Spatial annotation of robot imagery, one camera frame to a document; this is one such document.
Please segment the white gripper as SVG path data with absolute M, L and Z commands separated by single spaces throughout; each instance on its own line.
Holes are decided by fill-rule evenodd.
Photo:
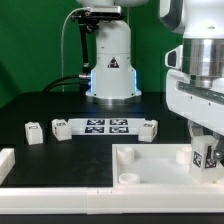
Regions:
M 192 138 L 203 136 L 203 127 L 220 135 L 215 136 L 213 159 L 224 159 L 224 78 L 215 79 L 211 89 L 190 84 L 190 77 L 181 71 L 169 69 L 166 77 L 168 108 L 188 119 Z

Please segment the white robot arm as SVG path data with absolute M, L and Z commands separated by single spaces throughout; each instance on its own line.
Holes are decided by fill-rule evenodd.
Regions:
M 141 95 L 133 57 L 154 58 L 147 44 L 135 50 L 134 28 L 122 9 L 149 0 L 76 0 L 72 17 L 83 35 L 96 34 L 96 63 L 84 62 L 90 76 L 86 96 L 96 102 L 126 102 Z M 182 43 L 166 53 L 166 102 L 187 118 L 191 130 L 205 128 L 218 135 L 212 158 L 224 160 L 224 0 L 159 0 L 159 21 L 182 36 Z

